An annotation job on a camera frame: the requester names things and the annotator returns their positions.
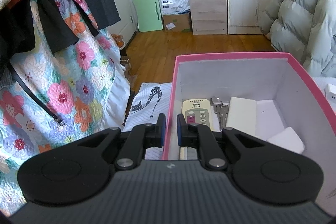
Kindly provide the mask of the black hanging garment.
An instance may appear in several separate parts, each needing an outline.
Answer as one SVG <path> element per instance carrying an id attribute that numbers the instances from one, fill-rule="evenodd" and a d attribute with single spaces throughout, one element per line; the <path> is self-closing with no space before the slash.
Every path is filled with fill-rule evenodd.
<path id="1" fill-rule="evenodd" d="M 85 0 L 99 29 L 120 21 L 114 0 Z M 37 0 L 43 31 L 52 53 L 76 44 L 78 37 L 63 21 L 54 0 Z M 11 0 L 1 9 L 1 70 L 16 53 L 35 48 L 30 0 Z"/>

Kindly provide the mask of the floral quilt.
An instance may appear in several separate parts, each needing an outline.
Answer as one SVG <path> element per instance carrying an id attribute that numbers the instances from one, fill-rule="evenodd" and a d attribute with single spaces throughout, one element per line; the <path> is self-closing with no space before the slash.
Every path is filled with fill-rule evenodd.
<path id="1" fill-rule="evenodd" d="M 17 182 L 29 158 L 109 127 L 122 127 L 130 85 L 111 34 L 97 30 L 85 0 L 54 0 L 77 43 L 52 53 L 31 0 L 35 48 L 13 57 L 12 65 L 32 91 L 18 85 L 1 90 L 1 212 L 25 204 Z"/>

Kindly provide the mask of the silver key bunch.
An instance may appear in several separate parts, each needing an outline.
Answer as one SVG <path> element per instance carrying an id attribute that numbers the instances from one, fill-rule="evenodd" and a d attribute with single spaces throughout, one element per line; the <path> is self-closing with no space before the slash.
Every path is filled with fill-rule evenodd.
<path id="1" fill-rule="evenodd" d="M 211 104 L 214 107 L 214 112 L 217 114 L 219 128 L 222 131 L 226 127 L 229 106 L 224 104 L 218 97 L 212 97 Z"/>

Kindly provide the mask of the white power adapter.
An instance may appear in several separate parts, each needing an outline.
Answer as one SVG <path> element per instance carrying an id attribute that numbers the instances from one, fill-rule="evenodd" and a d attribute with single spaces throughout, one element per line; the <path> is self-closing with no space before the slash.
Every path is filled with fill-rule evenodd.
<path id="1" fill-rule="evenodd" d="M 298 154 L 302 154 L 305 150 L 303 141 L 292 127 L 287 127 L 284 131 L 270 137 L 267 142 Z"/>

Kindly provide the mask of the white cat-print table cloth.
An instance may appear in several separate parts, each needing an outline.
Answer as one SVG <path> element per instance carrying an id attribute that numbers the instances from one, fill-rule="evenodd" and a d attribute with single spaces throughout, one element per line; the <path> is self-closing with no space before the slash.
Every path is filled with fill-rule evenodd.
<path id="1" fill-rule="evenodd" d="M 167 119 L 171 87 L 172 83 L 143 83 L 131 104 L 123 132 L 131 131 L 140 124 L 156 124 L 160 114 L 165 114 Z M 146 160 L 161 160 L 163 147 L 148 148 L 143 152 Z M 135 160 L 126 156 L 118 156 L 116 160 L 123 169 L 132 166 L 134 162 Z"/>

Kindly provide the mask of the pink cardboard box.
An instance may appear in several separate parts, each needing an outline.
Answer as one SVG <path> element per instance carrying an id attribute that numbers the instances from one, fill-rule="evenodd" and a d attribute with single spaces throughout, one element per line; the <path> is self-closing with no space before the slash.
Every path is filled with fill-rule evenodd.
<path id="1" fill-rule="evenodd" d="M 256 134 L 262 139 L 294 129 L 317 162 L 324 181 L 317 204 L 335 215 L 335 112 L 323 92 L 289 53 L 238 52 L 175 59 L 163 159 L 179 158 L 177 115 L 183 101 L 232 97 L 257 102 Z"/>

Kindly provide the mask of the beige air conditioner remote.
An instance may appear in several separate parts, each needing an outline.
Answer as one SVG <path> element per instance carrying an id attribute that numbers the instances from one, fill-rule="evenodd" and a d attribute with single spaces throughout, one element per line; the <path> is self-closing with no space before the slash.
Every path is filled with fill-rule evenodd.
<path id="1" fill-rule="evenodd" d="M 202 124 L 213 129 L 211 104 L 208 99 L 197 98 L 183 101 L 182 114 L 186 123 Z M 197 152 L 190 147 L 181 147 L 179 159 L 197 159 Z"/>

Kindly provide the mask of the grey puffer jacket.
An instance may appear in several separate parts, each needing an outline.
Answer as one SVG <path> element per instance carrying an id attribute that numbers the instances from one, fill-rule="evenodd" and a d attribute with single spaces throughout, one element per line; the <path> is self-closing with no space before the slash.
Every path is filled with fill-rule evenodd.
<path id="1" fill-rule="evenodd" d="M 260 30 L 312 77 L 335 77 L 335 0 L 271 0 Z"/>

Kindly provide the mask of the brown cardboard box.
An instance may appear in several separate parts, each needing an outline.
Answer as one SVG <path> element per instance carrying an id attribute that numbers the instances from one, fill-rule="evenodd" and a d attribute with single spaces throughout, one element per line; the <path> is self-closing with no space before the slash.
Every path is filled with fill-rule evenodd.
<path id="1" fill-rule="evenodd" d="M 191 16 L 190 13 L 164 15 L 163 27 L 168 32 L 191 32 Z"/>

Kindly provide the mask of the white charger block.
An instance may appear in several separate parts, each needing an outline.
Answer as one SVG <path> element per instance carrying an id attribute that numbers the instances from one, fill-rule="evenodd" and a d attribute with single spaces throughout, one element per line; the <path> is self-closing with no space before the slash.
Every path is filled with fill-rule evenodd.
<path id="1" fill-rule="evenodd" d="M 325 97 L 330 103 L 336 103 L 336 86 L 328 83 L 325 87 Z"/>

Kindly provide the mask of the white printed package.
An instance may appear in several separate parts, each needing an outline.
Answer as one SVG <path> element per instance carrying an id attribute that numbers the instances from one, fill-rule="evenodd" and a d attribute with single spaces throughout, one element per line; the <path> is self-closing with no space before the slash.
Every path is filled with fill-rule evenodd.
<path id="1" fill-rule="evenodd" d="M 189 0 L 161 0 L 162 15 L 179 15 L 189 11 Z"/>

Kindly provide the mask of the green folding table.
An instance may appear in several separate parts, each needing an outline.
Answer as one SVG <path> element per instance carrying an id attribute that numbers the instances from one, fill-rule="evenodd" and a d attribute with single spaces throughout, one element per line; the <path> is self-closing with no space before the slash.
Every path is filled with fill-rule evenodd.
<path id="1" fill-rule="evenodd" d="M 139 32 L 163 29 L 159 0 L 132 0 L 138 19 Z"/>

